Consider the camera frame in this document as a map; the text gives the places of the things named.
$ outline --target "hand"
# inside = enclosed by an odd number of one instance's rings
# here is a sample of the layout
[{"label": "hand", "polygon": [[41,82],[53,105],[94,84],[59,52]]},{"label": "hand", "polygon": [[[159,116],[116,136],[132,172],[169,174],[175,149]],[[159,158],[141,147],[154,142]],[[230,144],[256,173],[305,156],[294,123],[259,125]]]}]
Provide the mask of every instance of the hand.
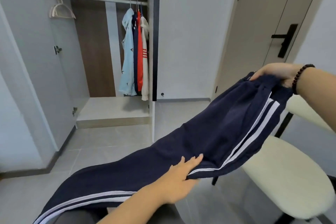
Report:
[{"label": "hand", "polygon": [[187,162],[184,162],[185,159],[182,157],[176,166],[171,166],[168,172],[149,185],[161,197],[162,204],[173,204],[189,194],[198,180],[186,180],[187,175],[202,159],[203,154],[200,154],[197,158],[192,157]]},{"label": "hand", "polygon": [[264,74],[272,74],[283,80],[283,86],[291,87],[294,77],[303,65],[288,64],[288,63],[271,63],[263,66],[250,78],[250,81],[254,81],[259,76]]}]

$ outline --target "clothes hanger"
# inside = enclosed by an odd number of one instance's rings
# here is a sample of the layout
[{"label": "clothes hanger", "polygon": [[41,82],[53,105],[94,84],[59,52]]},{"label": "clothes hanger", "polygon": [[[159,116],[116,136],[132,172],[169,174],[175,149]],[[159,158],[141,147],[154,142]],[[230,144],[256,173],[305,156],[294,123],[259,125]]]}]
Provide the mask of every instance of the clothes hanger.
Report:
[{"label": "clothes hanger", "polygon": [[[58,14],[57,9],[60,7],[65,7],[70,12],[70,16],[64,16],[64,15]],[[54,5],[49,11],[49,18],[64,18],[64,19],[74,18],[75,19],[76,16],[72,12],[72,10],[66,4],[63,3],[63,0],[57,0],[57,4]]]}]

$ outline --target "door handle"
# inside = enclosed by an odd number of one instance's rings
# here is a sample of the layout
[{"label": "door handle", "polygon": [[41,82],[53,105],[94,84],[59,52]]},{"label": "door handle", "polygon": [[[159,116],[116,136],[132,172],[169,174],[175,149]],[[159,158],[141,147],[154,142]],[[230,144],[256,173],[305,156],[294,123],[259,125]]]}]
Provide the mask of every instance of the door handle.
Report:
[{"label": "door handle", "polygon": [[298,24],[291,24],[289,26],[288,32],[286,35],[272,35],[271,38],[284,38],[284,41],[281,44],[281,49],[279,51],[278,57],[284,58],[285,54],[288,50],[289,44],[292,41],[292,38],[294,36],[294,33],[296,31]]}]

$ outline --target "chair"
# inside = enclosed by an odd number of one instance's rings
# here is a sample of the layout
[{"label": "chair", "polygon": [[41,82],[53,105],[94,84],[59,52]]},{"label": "chair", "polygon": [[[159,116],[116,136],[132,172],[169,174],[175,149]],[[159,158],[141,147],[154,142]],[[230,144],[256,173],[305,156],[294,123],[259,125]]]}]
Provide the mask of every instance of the chair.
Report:
[{"label": "chair", "polygon": [[276,224],[310,220],[325,213],[335,199],[326,173],[309,156],[279,138],[294,114],[322,128],[331,128],[300,96],[291,97],[286,110],[288,114],[275,137],[269,136],[261,150],[243,165],[254,183],[283,211]]}]

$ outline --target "door frame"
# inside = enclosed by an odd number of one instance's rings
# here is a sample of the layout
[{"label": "door frame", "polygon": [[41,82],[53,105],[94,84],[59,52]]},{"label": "door frame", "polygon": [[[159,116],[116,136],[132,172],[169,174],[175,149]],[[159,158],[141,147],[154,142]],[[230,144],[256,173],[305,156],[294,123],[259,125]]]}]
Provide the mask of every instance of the door frame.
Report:
[{"label": "door frame", "polygon": [[[223,68],[224,56],[225,56],[225,53],[226,53],[226,48],[228,46],[228,41],[229,41],[230,32],[231,32],[231,28],[232,28],[232,24],[233,24],[233,18],[235,16],[237,1],[238,0],[236,0],[234,2],[233,9],[232,9],[232,12],[231,12],[231,17],[230,17],[230,22],[229,22],[229,28],[227,30],[228,34],[226,35],[226,39],[225,39],[225,42],[224,42],[224,46],[223,46],[223,50],[222,50],[222,55],[221,55],[220,63],[219,63],[218,70],[217,70],[217,76],[216,76],[216,80],[215,80],[215,83],[214,83],[214,86],[213,86],[213,90],[212,90],[212,94],[211,94],[211,101],[215,99],[216,88],[217,88],[219,79],[221,77],[221,70]],[[298,34],[297,34],[296,38],[294,39],[292,48],[291,48],[291,50],[288,53],[288,56],[287,56],[287,59],[286,59],[285,63],[292,63],[292,62],[294,62],[294,60],[295,60],[295,58],[296,58],[296,56],[297,56],[297,54],[298,54],[298,52],[300,50],[300,47],[303,44],[303,42],[305,40],[305,37],[306,37],[306,35],[307,35],[308,31],[309,31],[310,25],[312,24],[312,22],[314,20],[314,17],[315,17],[315,15],[317,13],[317,10],[320,7],[321,1],[322,0],[312,0],[310,6],[308,8],[308,11],[307,11],[307,13],[306,13],[306,15],[304,17],[304,20],[302,22],[302,25],[299,28]]]}]

